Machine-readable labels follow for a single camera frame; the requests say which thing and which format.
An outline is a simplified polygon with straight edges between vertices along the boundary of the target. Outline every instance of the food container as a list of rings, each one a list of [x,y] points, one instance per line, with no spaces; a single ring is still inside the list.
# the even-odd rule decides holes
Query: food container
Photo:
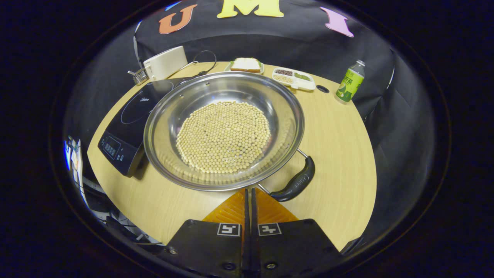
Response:
[[[314,78],[312,78],[310,74],[298,70],[277,67],[273,70],[272,78],[277,82],[290,86],[296,90],[312,91],[316,88]]]

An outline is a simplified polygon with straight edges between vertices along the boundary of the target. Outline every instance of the letter m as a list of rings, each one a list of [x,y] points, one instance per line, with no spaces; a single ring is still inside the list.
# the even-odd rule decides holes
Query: letter m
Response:
[[[238,14],[234,7],[243,14],[250,14],[255,7],[259,8],[254,12],[259,16],[273,16],[283,17],[284,14],[280,12],[280,0],[223,0],[223,9],[216,17],[233,17]]]

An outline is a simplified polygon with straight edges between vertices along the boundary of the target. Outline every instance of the bread slice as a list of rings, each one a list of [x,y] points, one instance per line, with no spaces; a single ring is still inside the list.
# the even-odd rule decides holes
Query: bread slice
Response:
[[[237,58],[231,63],[231,71],[247,71],[252,73],[261,72],[261,62],[259,62],[256,58]]]

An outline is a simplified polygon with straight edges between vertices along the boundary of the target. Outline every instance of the stainless steel wok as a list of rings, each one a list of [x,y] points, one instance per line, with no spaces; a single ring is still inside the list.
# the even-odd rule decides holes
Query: stainless steel wok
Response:
[[[249,169],[233,174],[206,174],[186,165],[176,148],[176,137],[192,112],[220,101],[247,102],[259,108],[269,122],[271,138]],[[312,180],[315,165],[298,149],[304,132],[300,103],[285,86],[252,73],[220,72],[184,82],[151,111],[144,129],[144,149],[151,164],[170,181],[196,190],[225,191],[257,184],[278,201],[302,192]],[[300,152],[304,169],[280,191],[268,192],[259,182]]]

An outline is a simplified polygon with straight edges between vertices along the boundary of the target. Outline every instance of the digital display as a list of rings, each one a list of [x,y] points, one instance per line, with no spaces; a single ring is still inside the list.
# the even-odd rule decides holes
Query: digital display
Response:
[[[115,141],[113,138],[107,137],[104,149],[109,155],[115,157],[117,151],[120,149],[120,145],[121,144]]]

